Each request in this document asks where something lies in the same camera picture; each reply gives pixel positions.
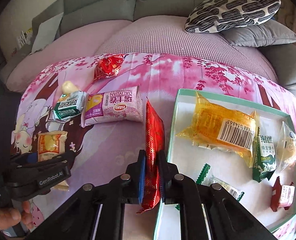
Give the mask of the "person left hand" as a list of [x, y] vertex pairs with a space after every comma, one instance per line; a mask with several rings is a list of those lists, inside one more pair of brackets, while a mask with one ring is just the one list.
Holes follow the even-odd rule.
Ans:
[[23, 212], [9, 207], [0, 209], [0, 230], [6, 230], [22, 222], [28, 229], [33, 228], [32, 215], [30, 213], [30, 202], [22, 202]]

